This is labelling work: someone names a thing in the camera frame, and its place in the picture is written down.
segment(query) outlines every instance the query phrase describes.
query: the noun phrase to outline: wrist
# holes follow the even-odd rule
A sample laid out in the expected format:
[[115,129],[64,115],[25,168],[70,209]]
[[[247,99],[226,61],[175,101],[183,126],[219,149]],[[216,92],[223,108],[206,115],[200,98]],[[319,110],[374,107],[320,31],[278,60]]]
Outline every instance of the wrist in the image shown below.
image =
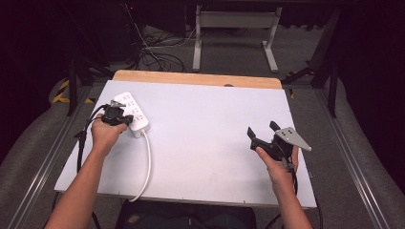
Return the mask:
[[276,196],[289,196],[289,195],[293,195],[295,196],[295,192],[294,192],[294,187],[291,185],[278,185],[278,184],[274,184],[272,185],[273,188],[273,192]]
[[90,155],[105,158],[109,152],[110,152],[110,149],[106,149],[105,147],[94,145],[92,148],[92,151],[90,152]]

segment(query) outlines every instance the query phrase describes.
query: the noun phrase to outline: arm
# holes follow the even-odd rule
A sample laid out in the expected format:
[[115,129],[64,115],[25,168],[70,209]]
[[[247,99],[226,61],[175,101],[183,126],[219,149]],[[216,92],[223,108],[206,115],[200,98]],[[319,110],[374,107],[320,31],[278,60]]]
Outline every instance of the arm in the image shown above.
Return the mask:
[[92,126],[93,148],[82,168],[57,203],[46,228],[87,228],[96,201],[102,165],[124,124],[108,126],[97,118]]
[[[282,162],[273,160],[262,148],[257,147],[256,153],[267,166],[285,227],[287,229],[312,229],[307,215],[304,213],[297,196],[295,196],[291,173],[288,172]],[[296,170],[298,168],[298,148],[295,146],[291,157]]]

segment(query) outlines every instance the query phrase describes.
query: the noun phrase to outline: power strip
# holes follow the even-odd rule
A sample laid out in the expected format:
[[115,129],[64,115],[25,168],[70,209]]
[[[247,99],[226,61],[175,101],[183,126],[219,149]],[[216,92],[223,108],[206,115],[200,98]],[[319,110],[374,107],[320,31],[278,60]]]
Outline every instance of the power strip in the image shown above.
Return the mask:
[[145,132],[149,131],[151,128],[149,121],[130,93],[119,94],[114,97],[114,101],[125,104],[125,107],[122,107],[124,110],[123,115],[134,116],[134,121],[129,124],[129,128],[134,133],[135,137],[140,137],[142,130]]

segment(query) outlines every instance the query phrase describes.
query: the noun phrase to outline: person's right hand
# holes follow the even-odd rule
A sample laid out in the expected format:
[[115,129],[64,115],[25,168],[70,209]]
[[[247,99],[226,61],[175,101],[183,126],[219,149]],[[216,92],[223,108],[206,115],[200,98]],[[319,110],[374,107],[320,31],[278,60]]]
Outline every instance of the person's right hand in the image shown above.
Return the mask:
[[[281,161],[275,161],[271,158],[265,150],[260,147],[256,148],[256,153],[267,166],[268,174],[272,182],[272,188],[275,194],[277,192],[294,192],[292,175]],[[295,165],[294,169],[298,168],[298,147],[292,148],[292,163]]]
[[116,144],[119,134],[127,129],[125,124],[110,126],[101,121],[101,114],[97,115],[92,125],[93,149],[101,152],[104,156],[110,153],[111,148]]

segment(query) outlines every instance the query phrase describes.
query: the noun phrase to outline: tape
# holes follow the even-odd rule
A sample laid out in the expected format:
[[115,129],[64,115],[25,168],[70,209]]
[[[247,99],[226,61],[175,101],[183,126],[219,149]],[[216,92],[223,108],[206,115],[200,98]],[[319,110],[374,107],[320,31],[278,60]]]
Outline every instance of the tape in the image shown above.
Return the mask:
[[[70,103],[71,102],[70,98],[62,97],[63,93],[68,88],[68,86],[69,86],[69,79],[65,78],[62,85],[60,85],[59,90],[57,91],[56,96],[54,97],[52,103],[57,103],[57,102]],[[96,98],[86,98],[86,101],[84,103],[96,103]]]

